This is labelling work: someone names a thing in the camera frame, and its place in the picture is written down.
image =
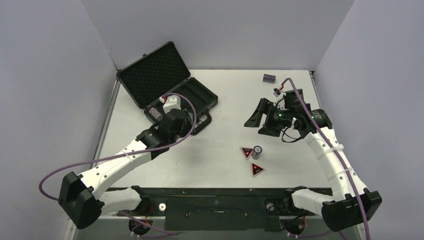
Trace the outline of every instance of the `battery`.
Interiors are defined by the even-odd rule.
[[[254,146],[253,152],[251,153],[252,159],[258,160],[262,153],[262,147],[261,146]]]

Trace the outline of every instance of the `black case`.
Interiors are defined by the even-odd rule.
[[[160,121],[165,114],[159,101],[164,93],[181,94],[194,105],[197,124],[193,135],[212,121],[209,111],[218,103],[218,96],[196,78],[190,77],[191,73],[172,41],[143,54],[141,59],[119,70],[116,76],[152,123]],[[184,100],[181,100],[181,109],[192,112]]]

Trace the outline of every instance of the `black triangle with red border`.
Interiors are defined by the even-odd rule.
[[[262,173],[265,169],[252,163],[252,176],[255,177],[256,175]]]
[[[246,160],[249,159],[249,157],[252,155],[253,153],[253,148],[250,147],[240,147],[241,151],[243,152],[244,157],[246,158]]]

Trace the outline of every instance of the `white table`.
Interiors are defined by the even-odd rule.
[[[276,82],[262,82],[263,74],[275,75]],[[303,89],[304,99],[312,109],[319,108],[307,70],[191,70],[191,75],[218,95],[218,104],[210,111],[212,123],[198,135],[136,168],[114,187],[330,187],[312,150],[302,140],[283,143],[280,138],[259,135],[259,128],[243,127],[261,98],[274,101],[273,89],[287,77]],[[292,87],[287,83],[284,89]],[[100,157],[116,154],[151,125],[127,91],[119,88]],[[263,148],[261,158],[246,160],[240,147],[255,145]],[[265,171],[252,177],[251,163]]]

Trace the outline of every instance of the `white wall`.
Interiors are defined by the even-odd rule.
[[[66,214],[38,182],[93,159],[115,72],[79,0],[0,2],[0,239],[62,239]]]
[[[174,41],[191,69],[315,70],[354,0],[81,0],[118,68]]]
[[[374,240],[422,239],[424,1],[356,0],[315,72],[359,176],[383,202]]]

